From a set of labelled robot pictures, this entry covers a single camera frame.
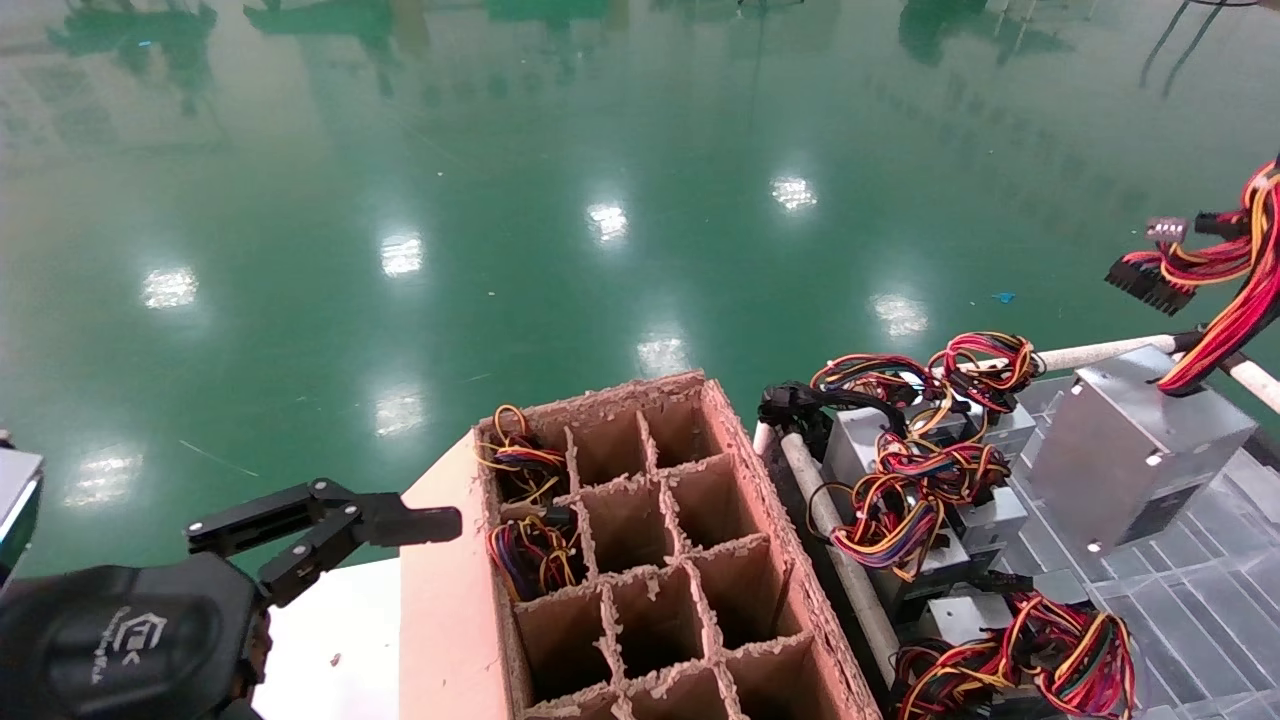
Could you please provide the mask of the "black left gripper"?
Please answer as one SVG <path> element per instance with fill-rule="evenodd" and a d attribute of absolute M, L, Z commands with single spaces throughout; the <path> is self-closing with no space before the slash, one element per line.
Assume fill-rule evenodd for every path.
<path fill-rule="evenodd" d="M 396 492 L 317 478 L 192 521 L 195 556 L 180 562 L 13 582 L 3 592 L 1 715 L 252 719 L 273 644 L 268 603 L 292 603 L 365 544 L 447 543 L 462 529 L 457 507 L 410 509 Z M 259 585 L 221 560 L 287 538 Z"/>

